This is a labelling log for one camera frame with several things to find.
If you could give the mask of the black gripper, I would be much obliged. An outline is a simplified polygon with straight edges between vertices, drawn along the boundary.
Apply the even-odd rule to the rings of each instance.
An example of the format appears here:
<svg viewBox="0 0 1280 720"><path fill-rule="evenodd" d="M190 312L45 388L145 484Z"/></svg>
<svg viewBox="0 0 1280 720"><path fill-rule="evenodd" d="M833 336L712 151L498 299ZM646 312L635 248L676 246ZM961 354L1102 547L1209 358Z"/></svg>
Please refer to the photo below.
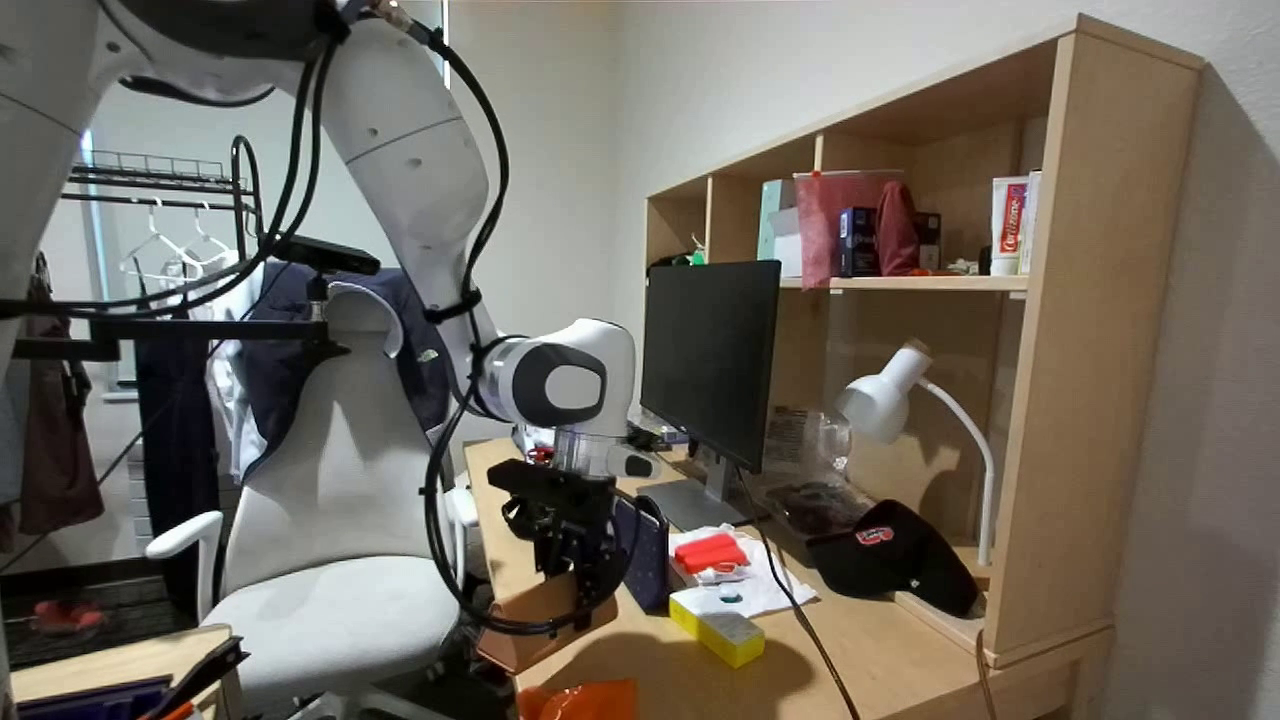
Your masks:
<svg viewBox="0 0 1280 720"><path fill-rule="evenodd" d="M505 491L505 526L532 544L544 578L571 574L584 590L615 590L628 553L611 538L611 484L528 460L498 460L488 484Z"/></svg>

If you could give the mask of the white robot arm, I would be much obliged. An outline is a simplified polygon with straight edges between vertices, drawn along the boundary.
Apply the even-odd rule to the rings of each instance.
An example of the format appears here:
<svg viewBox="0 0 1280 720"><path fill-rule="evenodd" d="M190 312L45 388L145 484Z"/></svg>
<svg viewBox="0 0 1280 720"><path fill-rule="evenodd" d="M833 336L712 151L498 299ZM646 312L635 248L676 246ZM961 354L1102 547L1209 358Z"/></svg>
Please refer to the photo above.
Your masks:
<svg viewBox="0 0 1280 720"><path fill-rule="evenodd" d="M635 343L609 320L505 336L476 287L511 161L433 0L0 0L0 272L25 285L108 90L190 106L282 93L341 161L435 325L459 399L549 428L552 464L619 472Z"/></svg>

